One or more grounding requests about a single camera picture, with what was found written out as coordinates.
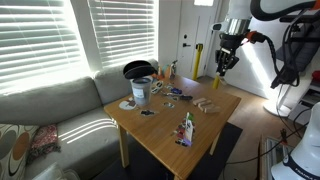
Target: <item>white door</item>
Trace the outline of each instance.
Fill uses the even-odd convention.
[[[177,53],[178,75],[192,78],[197,54],[196,44],[203,44],[197,77],[205,75],[213,39],[210,25],[216,22],[219,1],[214,0],[213,6],[195,6],[194,0],[182,0]]]

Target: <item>gray sofa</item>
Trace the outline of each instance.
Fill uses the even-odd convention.
[[[58,127],[61,152],[37,158],[26,167],[25,179],[54,162],[62,169],[75,170],[81,179],[90,179],[119,157],[117,126],[103,105],[132,92],[122,69],[0,98],[0,124],[56,123]]]

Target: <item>table leg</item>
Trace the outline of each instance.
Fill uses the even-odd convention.
[[[120,153],[122,160],[122,167],[127,167],[129,165],[129,153],[128,153],[128,143],[127,143],[127,131],[118,125],[119,129],[119,142],[120,142]]]
[[[216,138],[214,139],[212,145],[211,145],[211,149],[210,149],[210,152],[209,154],[212,156],[213,155],[213,152],[214,152],[214,149],[216,148],[216,145],[217,145],[217,142],[218,142],[218,139],[219,139],[219,136],[220,136],[220,133],[216,136]]]

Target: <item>small toy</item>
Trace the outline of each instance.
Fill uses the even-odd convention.
[[[191,146],[192,140],[194,139],[193,133],[195,133],[195,123],[194,116],[192,113],[188,112],[186,118],[184,118],[178,128],[173,131],[173,134],[176,134],[178,140],[175,141],[176,144],[182,146]]]
[[[180,100],[186,100],[186,101],[190,101],[190,100],[193,99],[192,96],[185,96],[185,95],[182,95],[182,96],[180,96],[179,98],[180,98]]]
[[[171,91],[172,93],[174,93],[174,94],[182,94],[182,90],[180,90],[180,89],[178,89],[178,88],[172,88],[170,91]]]
[[[199,109],[206,114],[220,112],[221,110],[219,106],[214,105],[211,100],[207,100],[206,98],[194,100],[193,104],[198,106]]]
[[[170,78],[170,79],[174,79],[175,77],[175,74],[176,74],[176,69],[177,69],[177,63],[178,60],[175,60],[171,63],[171,65],[165,65],[163,66],[163,73],[164,73],[164,76],[165,78]]]

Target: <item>window blinds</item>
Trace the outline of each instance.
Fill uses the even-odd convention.
[[[102,66],[156,59],[155,0],[88,0]]]
[[[69,1],[0,0],[0,93],[86,74],[74,24]]]

